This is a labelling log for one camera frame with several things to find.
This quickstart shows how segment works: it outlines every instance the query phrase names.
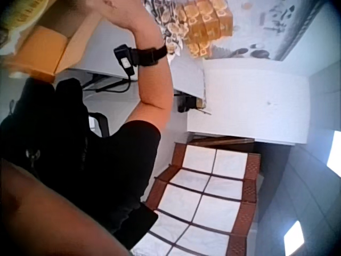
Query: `black chair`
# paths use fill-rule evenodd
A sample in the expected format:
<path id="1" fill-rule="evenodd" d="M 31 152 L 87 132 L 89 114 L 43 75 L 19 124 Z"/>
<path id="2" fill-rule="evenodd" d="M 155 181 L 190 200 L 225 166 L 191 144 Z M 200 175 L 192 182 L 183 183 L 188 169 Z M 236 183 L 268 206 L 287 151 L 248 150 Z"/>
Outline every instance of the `black chair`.
<path id="1" fill-rule="evenodd" d="M 108 137 L 109 125 L 107 117 L 100 113 L 89 113 L 89 116 L 97 120 L 102 137 Z M 128 219 L 122 223 L 121 228 L 115 232 L 114 236 L 130 251 L 144 237 L 157 219 L 158 215 L 154 211 L 140 203 L 140 207 L 129 214 Z"/>

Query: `person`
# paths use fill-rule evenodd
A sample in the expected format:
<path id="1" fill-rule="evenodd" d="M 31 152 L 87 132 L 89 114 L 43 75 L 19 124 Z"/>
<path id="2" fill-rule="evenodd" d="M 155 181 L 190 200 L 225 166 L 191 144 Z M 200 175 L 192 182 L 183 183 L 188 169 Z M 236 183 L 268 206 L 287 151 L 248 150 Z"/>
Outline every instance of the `person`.
<path id="1" fill-rule="evenodd" d="M 164 40 L 140 0 L 88 0 L 138 49 Z M 140 103 L 114 135 L 90 131 L 79 81 L 28 79 L 1 124 L 2 225 L 29 255 L 129 255 L 115 239 L 138 208 L 173 105 L 167 58 L 139 67 Z"/>

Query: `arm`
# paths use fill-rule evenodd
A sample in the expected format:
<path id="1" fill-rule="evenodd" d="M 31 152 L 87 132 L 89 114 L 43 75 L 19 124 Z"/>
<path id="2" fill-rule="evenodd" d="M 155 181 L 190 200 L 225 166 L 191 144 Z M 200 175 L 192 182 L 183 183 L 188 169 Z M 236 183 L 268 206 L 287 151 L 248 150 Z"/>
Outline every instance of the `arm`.
<path id="1" fill-rule="evenodd" d="M 1 189 L 2 221 L 29 255 L 129 255 L 89 216 L 5 160 Z"/>
<path id="2" fill-rule="evenodd" d="M 164 45 L 160 29 L 140 0 L 88 0 L 88 5 L 113 24 L 130 30 L 138 49 L 157 49 Z M 162 131 L 169 120 L 173 105 L 173 83 L 167 58 L 152 67 L 139 68 L 141 102 L 127 122 L 142 120 Z"/>

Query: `white wall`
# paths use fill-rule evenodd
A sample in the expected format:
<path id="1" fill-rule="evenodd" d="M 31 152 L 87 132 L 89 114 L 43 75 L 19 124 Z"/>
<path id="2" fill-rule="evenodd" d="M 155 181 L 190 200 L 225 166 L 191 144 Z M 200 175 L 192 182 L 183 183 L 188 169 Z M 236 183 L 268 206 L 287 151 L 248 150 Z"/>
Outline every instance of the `white wall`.
<path id="1" fill-rule="evenodd" d="M 205 62 L 207 111 L 191 110 L 188 131 L 305 143 L 310 119 L 308 79 L 271 71 L 263 60 Z"/>
<path id="2" fill-rule="evenodd" d="M 316 15 L 308 30 L 284 59 L 296 74 L 311 76 L 340 60 L 340 16 L 330 3 Z"/>

